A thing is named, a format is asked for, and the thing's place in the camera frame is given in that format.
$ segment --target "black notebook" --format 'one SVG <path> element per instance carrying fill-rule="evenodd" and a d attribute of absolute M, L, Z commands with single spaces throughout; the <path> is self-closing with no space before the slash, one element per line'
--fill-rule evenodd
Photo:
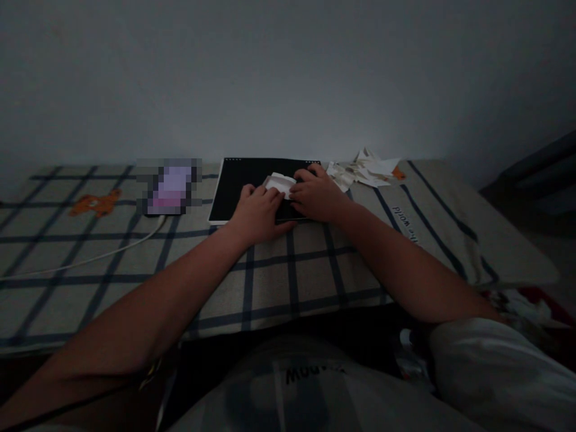
<path fill-rule="evenodd" d="M 220 165 L 218 185 L 208 222 L 211 225 L 223 225 L 232 218 L 245 184 L 258 187 L 273 172 L 294 177 L 297 170 L 306 169 L 311 163 L 320 162 L 275 158 L 225 158 Z M 298 219 L 305 217 L 290 206 L 290 201 L 283 200 L 276 212 L 276 221 Z"/>

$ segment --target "person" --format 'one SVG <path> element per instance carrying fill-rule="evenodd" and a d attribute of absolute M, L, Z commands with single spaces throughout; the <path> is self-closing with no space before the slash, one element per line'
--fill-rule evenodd
<path fill-rule="evenodd" d="M 355 364 L 335 347 L 284 340 L 276 357 L 260 352 L 248 359 L 171 430 L 576 428 L 573 372 L 507 326 L 421 247 L 349 200 L 321 166 L 298 170 L 295 178 L 302 182 L 290 190 L 292 206 L 343 231 L 396 302 L 435 326 L 429 345 L 442 401 Z M 296 226 L 275 224 L 283 197 L 276 189 L 244 186 L 226 225 L 51 356 L 2 407 L 0 428 L 115 389 L 148 368 L 179 340 L 248 247 Z"/>

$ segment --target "charging cable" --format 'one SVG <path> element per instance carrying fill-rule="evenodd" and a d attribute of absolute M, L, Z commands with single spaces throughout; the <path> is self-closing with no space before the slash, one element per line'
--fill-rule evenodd
<path fill-rule="evenodd" d="M 116 249 L 115 251 L 108 252 L 108 253 L 105 253 L 105 254 L 103 254 L 103 255 L 99 255 L 99 256 L 97 256 L 97 257 L 90 258 L 90 259 L 88 259 L 88 260 L 81 261 L 81 262 L 79 262 L 79 263 L 70 264 L 70 265 L 67 265 L 67 266 L 64 266 L 64 267 L 58 267 L 58 268 L 55 268 L 55 269 L 40 270 L 40 271 L 35 271 L 35 272 L 20 273 L 20 274 L 17 274 L 17 275 L 0 277 L 0 281 L 10 280 L 10 279 L 16 279 L 16 278 L 19 278 L 19 277 L 22 277 L 22 276 L 31 276 L 31 275 L 37 275 L 37 274 L 43 274 L 43 273 L 52 273 L 52 272 L 60 271 L 60 270 L 67 270 L 67 269 L 71 269 L 71 268 L 74 268 L 74 267 L 80 267 L 80 266 L 82 266 L 82 265 L 84 265 L 84 264 L 88 264 L 88 263 L 91 263 L 91 262 L 93 262 L 93 261 L 100 260 L 100 259 L 102 259 L 102 258 L 106 258 L 107 256 L 110 256 L 110 255 L 117 254 L 118 252 L 121 252 L 121 251 L 126 250 L 126 249 L 130 249 L 131 247 L 134 247 L 134 246 L 136 246 L 136 245 L 139 245 L 140 243 L 144 243 L 146 240 L 148 240 L 150 237 L 152 237 L 154 234 L 156 234 L 156 233 L 160 230 L 160 228 L 162 228 L 162 225 L 164 224 L 164 221 L 165 221 L 165 220 L 166 220 L 166 215 L 160 215 L 160 216 L 158 217 L 158 224 L 156 225 L 156 228 L 154 228 L 154 230 L 153 230 L 150 234 L 148 234 L 148 235 L 147 235 L 146 237 L 144 237 L 143 239 L 138 240 L 137 242 L 131 243 L 131 244 L 129 244 L 129 245 L 127 245 L 127 246 L 124 246 L 124 247 L 122 247 L 122 248 L 120 248 L 120 249 Z"/>

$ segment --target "table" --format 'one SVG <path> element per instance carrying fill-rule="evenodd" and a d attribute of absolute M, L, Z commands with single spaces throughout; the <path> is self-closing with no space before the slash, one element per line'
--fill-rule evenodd
<path fill-rule="evenodd" d="M 210 235 L 218 177 L 203 166 L 195 206 L 169 217 L 142 245 L 85 266 L 0 282 L 0 354 L 53 349 L 120 297 Z M 354 184 L 353 200 L 409 237 L 470 284 L 552 283 L 557 271 L 528 240 L 442 161 L 402 161 L 403 181 Z M 146 236 L 156 220 L 136 212 L 143 185 L 133 166 L 46 167 L 0 208 L 0 273 L 57 268 Z M 82 195 L 122 190 L 113 212 L 68 215 Z M 260 329 L 310 314 L 390 302 L 335 227 L 300 223 L 251 247 L 184 334 L 186 339 Z"/>

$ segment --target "white shirt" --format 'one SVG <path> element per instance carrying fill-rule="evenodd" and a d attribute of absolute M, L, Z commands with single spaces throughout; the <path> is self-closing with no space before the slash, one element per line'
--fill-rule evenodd
<path fill-rule="evenodd" d="M 227 379 L 170 430 L 576 430 L 576 374 L 512 328 L 446 323 L 430 346 L 445 402 L 354 362 L 281 358 Z"/>

